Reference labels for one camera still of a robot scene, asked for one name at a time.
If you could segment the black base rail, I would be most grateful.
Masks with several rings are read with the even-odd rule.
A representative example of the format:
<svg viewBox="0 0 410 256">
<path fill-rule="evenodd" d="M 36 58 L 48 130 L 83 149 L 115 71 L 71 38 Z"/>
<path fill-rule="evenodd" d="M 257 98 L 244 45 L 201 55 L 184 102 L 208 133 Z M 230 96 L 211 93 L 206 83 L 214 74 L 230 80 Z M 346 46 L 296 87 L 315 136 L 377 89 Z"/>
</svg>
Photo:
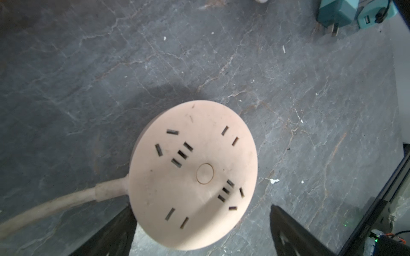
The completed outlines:
<svg viewBox="0 0 410 256">
<path fill-rule="evenodd" d="M 370 206 L 364 217 L 341 249 L 340 256 L 409 255 L 409 244 L 392 233 L 394 203 L 399 193 L 410 184 L 410 146 L 404 158 Z"/>
</svg>

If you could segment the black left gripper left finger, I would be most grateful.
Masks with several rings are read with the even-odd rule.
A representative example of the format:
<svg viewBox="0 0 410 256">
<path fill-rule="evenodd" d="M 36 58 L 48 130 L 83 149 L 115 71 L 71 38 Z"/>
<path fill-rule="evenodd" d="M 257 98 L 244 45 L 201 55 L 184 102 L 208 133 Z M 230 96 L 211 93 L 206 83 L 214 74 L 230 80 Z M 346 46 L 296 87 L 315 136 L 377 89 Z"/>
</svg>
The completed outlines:
<svg viewBox="0 0 410 256">
<path fill-rule="evenodd" d="M 127 206 L 71 255 L 128 256 L 136 227 L 137 220 L 131 206 Z"/>
</svg>

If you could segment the pink round power strip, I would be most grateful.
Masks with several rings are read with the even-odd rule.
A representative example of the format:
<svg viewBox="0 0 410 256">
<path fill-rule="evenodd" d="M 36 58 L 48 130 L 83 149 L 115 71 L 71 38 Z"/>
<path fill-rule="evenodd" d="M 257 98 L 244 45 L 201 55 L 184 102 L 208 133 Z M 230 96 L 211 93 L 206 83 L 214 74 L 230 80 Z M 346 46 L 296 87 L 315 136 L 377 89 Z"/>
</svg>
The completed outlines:
<svg viewBox="0 0 410 256">
<path fill-rule="evenodd" d="M 176 250 L 211 245 L 240 221 L 256 187 L 253 136 L 230 108 L 189 101 L 144 128 L 132 152 L 128 195 L 138 224 Z"/>
</svg>

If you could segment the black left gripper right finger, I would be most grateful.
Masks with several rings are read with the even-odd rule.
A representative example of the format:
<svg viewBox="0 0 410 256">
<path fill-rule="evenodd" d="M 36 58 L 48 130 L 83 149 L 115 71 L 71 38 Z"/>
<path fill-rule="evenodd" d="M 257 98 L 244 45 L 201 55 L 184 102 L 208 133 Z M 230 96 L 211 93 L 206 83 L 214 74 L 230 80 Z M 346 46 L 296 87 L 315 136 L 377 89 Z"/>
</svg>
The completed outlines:
<svg viewBox="0 0 410 256">
<path fill-rule="evenodd" d="M 285 210 L 271 205 L 270 229 L 279 256 L 333 256 L 309 231 Z"/>
</svg>

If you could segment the teal charger plug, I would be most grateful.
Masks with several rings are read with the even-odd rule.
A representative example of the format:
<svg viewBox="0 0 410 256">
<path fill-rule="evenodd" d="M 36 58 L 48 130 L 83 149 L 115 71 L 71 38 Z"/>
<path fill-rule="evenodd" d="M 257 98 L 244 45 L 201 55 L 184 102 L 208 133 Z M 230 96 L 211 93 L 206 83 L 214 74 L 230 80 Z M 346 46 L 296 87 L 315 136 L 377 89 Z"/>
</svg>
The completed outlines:
<svg viewBox="0 0 410 256">
<path fill-rule="evenodd" d="M 351 24 L 357 13 L 359 0 L 322 0 L 320 1 L 317 21 L 337 36 L 341 27 Z"/>
</svg>

